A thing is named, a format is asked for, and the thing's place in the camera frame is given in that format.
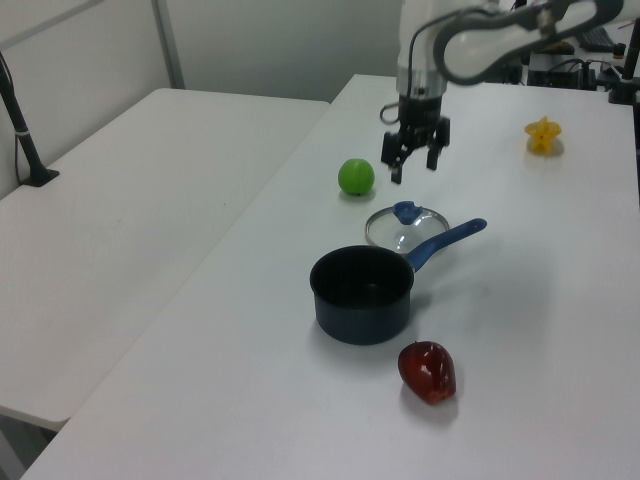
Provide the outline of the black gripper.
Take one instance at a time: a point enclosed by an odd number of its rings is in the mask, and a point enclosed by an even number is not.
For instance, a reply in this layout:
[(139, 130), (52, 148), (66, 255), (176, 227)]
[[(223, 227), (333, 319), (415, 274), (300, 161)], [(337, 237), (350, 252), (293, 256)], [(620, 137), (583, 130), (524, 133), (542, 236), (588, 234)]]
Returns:
[(401, 184), (403, 165), (413, 146), (428, 146), (426, 168), (435, 171), (442, 150), (450, 145), (450, 119), (441, 116), (442, 97), (400, 97), (398, 132), (386, 132), (381, 162), (388, 166), (391, 181)]

